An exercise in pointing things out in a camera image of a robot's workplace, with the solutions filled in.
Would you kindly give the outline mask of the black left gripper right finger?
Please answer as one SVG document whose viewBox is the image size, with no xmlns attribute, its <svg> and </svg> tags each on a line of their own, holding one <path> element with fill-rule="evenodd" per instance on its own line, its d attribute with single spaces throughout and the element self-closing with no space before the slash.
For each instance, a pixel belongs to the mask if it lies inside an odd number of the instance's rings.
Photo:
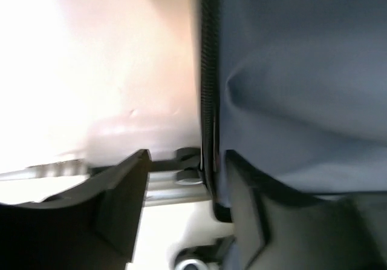
<svg viewBox="0 0 387 270">
<path fill-rule="evenodd" d="M 386 193 L 315 196 L 226 154 L 242 269 L 385 269 Z"/>
</svg>

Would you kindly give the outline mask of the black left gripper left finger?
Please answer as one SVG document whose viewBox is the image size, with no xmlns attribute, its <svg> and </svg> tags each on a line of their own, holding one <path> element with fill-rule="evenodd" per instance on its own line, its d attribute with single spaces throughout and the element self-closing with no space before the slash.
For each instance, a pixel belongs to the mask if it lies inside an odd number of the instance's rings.
<svg viewBox="0 0 387 270">
<path fill-rule="evenodd" d="M 138 150 L 126 160 L 139 165 L 151 158 Z M 1 205 L 1 268 L 125 269 L 147 182 L 133 193 L 125 177 L 113 189 L 85 196 Z"/>
</svg>

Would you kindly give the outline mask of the yellow hard-shell suitcase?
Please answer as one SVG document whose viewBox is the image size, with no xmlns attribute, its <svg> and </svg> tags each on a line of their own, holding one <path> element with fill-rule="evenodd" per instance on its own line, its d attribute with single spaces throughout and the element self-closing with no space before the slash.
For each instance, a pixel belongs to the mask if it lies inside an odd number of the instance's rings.
<svg viewBox="0 0 387 270">
<path fill-rule="evenodd" d="M 386 0 L 200 0 L 201 172 L 226 154 L 315 196 L 386 193 Z M 242 269 L 234 233 L 215 254 Z"/>
</svg>

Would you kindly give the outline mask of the aluminium mounting rail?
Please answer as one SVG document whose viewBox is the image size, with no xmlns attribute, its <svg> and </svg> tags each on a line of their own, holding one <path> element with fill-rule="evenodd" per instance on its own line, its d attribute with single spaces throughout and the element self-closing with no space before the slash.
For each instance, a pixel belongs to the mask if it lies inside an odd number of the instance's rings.
<svg viewBox="0 0 387 270">
<path fill-rule="evenodd" d="M 125 177 L 130 193 L 140 189 L 143 179 L 145 205 L 169 205 L 207 200 L 198 166 L 200 150 L 182 148 L 170 159 L 135 165 L 126 160 L 117 165 L 97 166 L 83 159 L 64 160 L 1 173 L 1 203 L 17 205 L 85 196 L 113 189 Z"/>
</svg>

